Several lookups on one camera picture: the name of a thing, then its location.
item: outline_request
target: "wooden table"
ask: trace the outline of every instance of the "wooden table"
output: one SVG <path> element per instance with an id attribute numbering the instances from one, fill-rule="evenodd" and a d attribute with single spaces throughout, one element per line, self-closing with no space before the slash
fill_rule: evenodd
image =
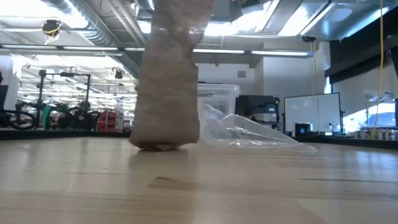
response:
<path id="1" fill-rule="evenodd" d="M 398 223 L 398 151 L 0 142 L 0 223 Z"/>

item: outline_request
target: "clear plastic bag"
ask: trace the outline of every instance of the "clear plastic bag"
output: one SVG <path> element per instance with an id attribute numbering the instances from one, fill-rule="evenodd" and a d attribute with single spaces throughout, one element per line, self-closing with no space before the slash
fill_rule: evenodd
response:
<path id="1" fill-rule="evenodd" d="M 245 117 L 225 115 L 210 105 L 199 104 L 200 139 L 205 144 L 218 148 L 289 148 L 303 152 L 316 152 L 314 147 L 276 130 L 253 122 Z"/>

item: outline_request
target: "computer monitor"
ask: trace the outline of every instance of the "computer monitor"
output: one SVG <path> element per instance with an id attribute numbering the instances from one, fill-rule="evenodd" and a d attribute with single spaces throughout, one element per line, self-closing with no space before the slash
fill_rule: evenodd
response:
<path id="1" fill-rule="evenodd" d="M 4 102 L 6 102 L 8 86 L 0 85 L 0 108 L 4 108 Z"/>

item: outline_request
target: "clear plastic container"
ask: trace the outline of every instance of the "clear plastic container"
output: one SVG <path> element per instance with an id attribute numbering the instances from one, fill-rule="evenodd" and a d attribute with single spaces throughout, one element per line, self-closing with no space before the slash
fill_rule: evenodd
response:
<path id="1" fill-rule="evenodd" d="M 235 102 L 240 92 L 237 85 L 200 83 L 198 101 L 216 108 L 223 114 L 235 114 Z"/>

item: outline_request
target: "plastic wrap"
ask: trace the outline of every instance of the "plastic wrap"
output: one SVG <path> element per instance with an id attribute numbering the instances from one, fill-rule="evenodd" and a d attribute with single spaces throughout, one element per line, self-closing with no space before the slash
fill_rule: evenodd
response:
<path id="1" fill-rule="evenodd" d="M 157 0 L 139 77 L 130 142 L 168 150 L 199 140 L 198 68 L 192 51 L 202 40 L 213 0 Z"/>
<path id="2" fill-rule="evenodd" d="M 314 147 L 296 140 L 276 130 L 253 122 L 245 117 L 225 115 L 210 105 L 199 105 L 200 139 L 217 148 L 235 149 L 281 149 L 289 148 L 313 153 Z"/>

